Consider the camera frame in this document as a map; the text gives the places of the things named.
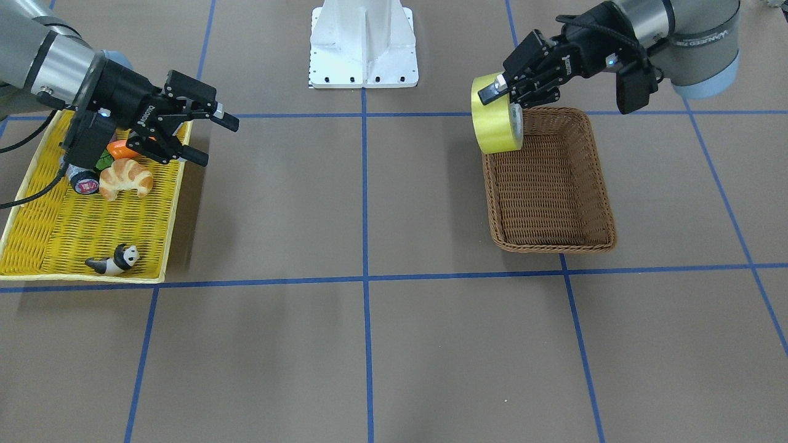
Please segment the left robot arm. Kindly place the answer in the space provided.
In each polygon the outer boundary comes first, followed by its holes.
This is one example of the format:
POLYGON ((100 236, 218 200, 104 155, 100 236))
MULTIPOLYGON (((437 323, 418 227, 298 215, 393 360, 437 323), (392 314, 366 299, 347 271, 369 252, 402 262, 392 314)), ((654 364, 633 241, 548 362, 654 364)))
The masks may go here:
POLYGON ((740 60, 738 1, 605 1, 560 15, 546 38, 527 34, 503 70, 471 90, 482 105, 502 99, 523 109, 555 103, 570 79, 616 76, 622 114, 647 106, 668 79, 684 99, 705 99, 736 79, 740 60))

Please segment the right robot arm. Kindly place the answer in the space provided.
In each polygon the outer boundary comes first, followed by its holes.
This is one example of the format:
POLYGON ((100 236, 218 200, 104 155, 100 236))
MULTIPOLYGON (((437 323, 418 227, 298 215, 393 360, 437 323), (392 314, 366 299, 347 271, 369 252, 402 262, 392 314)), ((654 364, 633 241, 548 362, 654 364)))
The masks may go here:
POLYGON ((39 108, 75 110, 62 146, 65 162, 82 168, 96 165, 116 129, 128 131, 129 148, 155 162, 182 159, 200 166, 209 156, 180 142, 184 123, 208 119, 239 129, 211 85, 171 70, 156 86, 107 51, 93 49, 36 1, 2 2, 2 82, 39 108))

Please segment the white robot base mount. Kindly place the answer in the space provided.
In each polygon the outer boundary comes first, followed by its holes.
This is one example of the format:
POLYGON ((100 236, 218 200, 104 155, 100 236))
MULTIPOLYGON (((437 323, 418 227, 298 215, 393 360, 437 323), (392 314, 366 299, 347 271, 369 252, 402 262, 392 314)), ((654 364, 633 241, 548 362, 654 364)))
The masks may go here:
POLYGON ((326 1, 313 8, 310 88, 411 88, 418 83, 414 14, 400 1, 326 1))

